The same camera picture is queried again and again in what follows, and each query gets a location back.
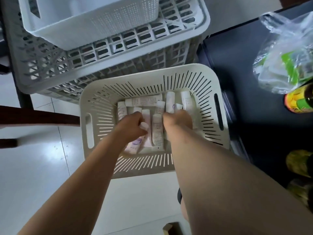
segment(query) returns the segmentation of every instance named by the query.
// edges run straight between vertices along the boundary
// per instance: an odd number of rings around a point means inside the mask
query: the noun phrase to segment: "white plastic basket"
[[[159,0],[19,0],[25,30],[74,49],[154,21]]]
[[[210,23],[203,0],[160,0],[155,21],[64,51],[25,31],[18,0],[1,4],[18,88],[73,103],[94,80],[192,63]]]
[[[117,123],[118,101],[168,91],[190,90],[197,106],[198,133],[229,149],[229,132],[221,88],[216,74],[207,66],[193,63],[172,68],[136,73],[89,84],[80,98],[80,121],[85,158]],[[163,152],[121,154],[113,178],[173,171],[170,144]]]

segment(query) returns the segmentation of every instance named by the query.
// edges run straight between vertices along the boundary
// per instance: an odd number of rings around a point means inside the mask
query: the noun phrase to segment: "forearm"
[[[183,126],[167,132],[194,234],[310,234],[313,219],[256,167]]]
[[[91,234],[125,145],[114,133],[101,141],[19,234]]]

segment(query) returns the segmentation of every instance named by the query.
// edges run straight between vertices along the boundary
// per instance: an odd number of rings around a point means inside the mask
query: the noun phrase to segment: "plastic bag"
[[[260,17],[270,35],[253,64],[261,88],[292,92],[313,78],[313,12],[289,20],[269,12]]]

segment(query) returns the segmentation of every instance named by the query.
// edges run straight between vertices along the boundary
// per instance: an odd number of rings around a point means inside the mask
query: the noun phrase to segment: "beige laundry basket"
[[[218,78],[209,67],[193,63],[89,84],[80,98],[85,158],[113,130],[117,123],[118,101],[174,91],[178,96],[176,103],[182,103],[179,92],[183,90],[190,90],[194,96],[199,126],[197,133],[229,149],[228,125]],[[116,163],[113,179],[174,171],[171,146],[167,140],[164,148],[163,152],[152,152],[145,148],[137,155],[122,153]]]

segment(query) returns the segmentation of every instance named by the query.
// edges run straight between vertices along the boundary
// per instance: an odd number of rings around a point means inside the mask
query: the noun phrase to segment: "purple logo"
[[[135,141],[133,141],[133,145],[140,145],[142,142],[141,138],[137,138]]]

